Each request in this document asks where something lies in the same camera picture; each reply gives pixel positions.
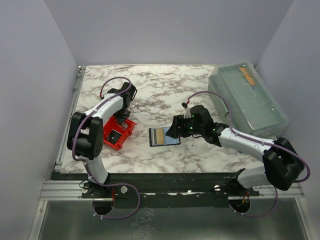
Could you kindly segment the black leather card holder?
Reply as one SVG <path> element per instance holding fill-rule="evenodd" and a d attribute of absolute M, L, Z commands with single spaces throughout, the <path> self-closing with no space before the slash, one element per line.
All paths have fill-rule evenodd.
<path fill-rule="evenodd" d="M 152 139 L 151 139 L 151 131 L 152 129 L 156 128 L 163 128 L 164 129 L 164 145 L 152 145 Z M 163 147 L 163 146 L 175 146 L 175 145 L 180 145 L 181 140 L 180 138 L 171 138 L 166 136 L 166 132 L 168 131 L 169 127 L 153 127 L 148 129 L 149 133 L 149 145 L 150 147 Z"/>

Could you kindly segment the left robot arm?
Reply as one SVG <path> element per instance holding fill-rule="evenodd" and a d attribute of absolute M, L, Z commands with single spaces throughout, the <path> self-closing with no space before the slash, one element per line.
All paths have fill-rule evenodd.
<path fill-rule="evenodd" d="M 111 145 L 115 146 L 124 134 L 116 127 L 122 127 L 130 116 L 129 106 L 134 100 L 137 89 L 126 77 L 120 89 L 111 88 L 107 94 L 100 89 L 101 101 L 86 112 L 75 112 L 71 116 L 67 137 L 67 149 L 71 151 L 74 161 L 81 162 L 88 174 L 88 180 L 94 183 L 93 191 L 101 198 L 107 197 L 111 185 L 107 182 L 109 173 L 105 169 L 101 152 L 104 145 L 104 127 L 115 123 L 108 129 L 115 138 Z"/>

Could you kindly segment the yellow credit card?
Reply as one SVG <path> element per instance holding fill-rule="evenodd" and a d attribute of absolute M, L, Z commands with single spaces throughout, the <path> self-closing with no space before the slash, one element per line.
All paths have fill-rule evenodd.
<path fill-rule="evenodd" d="M 153 146 L 165 144 L 165 134 L 163 128 L 151 129 L 151 143 Z"/>

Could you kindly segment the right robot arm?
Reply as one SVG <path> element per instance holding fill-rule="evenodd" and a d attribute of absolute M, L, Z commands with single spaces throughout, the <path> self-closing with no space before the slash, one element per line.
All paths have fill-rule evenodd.
<path fill-rule="evenodd" d="M 305 169 L 287 139 L 264 139 L 233 131 L 227 124 L 214 122 L 203 105 L 188 107 L 184 114 L 175 115 L 165 135 L 172 139 L 199 135 L 209 144 L 234 149 L 261 161 L 261 167 L 241 169 L 231 178 L 230 191 L 236 196 L 264 185 L 287 191 Z"/>

